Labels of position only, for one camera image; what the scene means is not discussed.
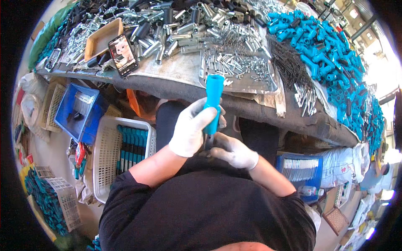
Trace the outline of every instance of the white work glove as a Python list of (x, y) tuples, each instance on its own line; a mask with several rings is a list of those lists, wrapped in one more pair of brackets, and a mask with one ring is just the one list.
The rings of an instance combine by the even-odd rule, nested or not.
[[(217, 110), (208, 107), (203, 110), (207, 98), (202, 98), (184, 109), (178, 116), (169, 148), (182, 157), (192, 157), (204, 143), (202, 130), (216, 117)], [(226, 127), (222, 116), (225, 110), (221, 107), (219, 128)]]
[(258, 163), (258, 153), (248, 148), (240, 140), (215, 133), (214, 143), (217, 147), (210, 150), (212, 157), (227, 161), (234, 168), (253, 169)]

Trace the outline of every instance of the smartphone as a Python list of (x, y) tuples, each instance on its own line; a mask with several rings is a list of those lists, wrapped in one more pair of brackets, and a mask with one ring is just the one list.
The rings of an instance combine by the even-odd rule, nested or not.
[(138, 60), (134, 56), (131, 44), (123, 33), (109, 42), (109, 51), (116, 65), (121, 78), (135, 71), (138, 67)]

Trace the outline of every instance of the window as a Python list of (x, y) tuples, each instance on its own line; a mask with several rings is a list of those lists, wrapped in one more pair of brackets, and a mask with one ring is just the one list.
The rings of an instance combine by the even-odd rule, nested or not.
[(351, 10), (351, 11), (349, 12), (349, 15), (350, 15), (353, 19), (355, 19), (359, 14), (357, 13), (357, 10), (356, 10), (356, 9), (353, 9), (353, 10)]

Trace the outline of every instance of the white plastic basket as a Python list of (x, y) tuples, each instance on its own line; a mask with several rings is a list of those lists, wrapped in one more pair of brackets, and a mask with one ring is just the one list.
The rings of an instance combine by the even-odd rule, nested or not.
[(75, 188), (61, 177), (45, 179), (57, 193), (67, 229), (71, 232), (81, 225)]
[(344, 184), (343, 187), (343, 196), (341, 194), (341, 198), (340, 198), (340, 208), (345, 205), (346, 201), (348, 201), (349, 199), (349, 195), (351, 193), (352, 190), (352, 184), (350, 182), (347, 182), (346, 184)]
[(54, 122), (57, 109), (62, 102), (66, 88), (61, 84), (51, 82), (46, 92), (40, 114), (39, 125), (48, 131), (61, 132), (62, 129)]
[(39, 178), (55, 178), (49, 166), (35, 166), (35, 170)]
[(93, 151), (93, 182), (95, 198), (106, 203), (110, 186), (116, 177), (116, 164), (119, 159), (123, 138), (117, 125), (148, 130), (145, 158), (156, 152), (156, 130), (144, 121), (127, 118), (103, 116), (100, 119)]

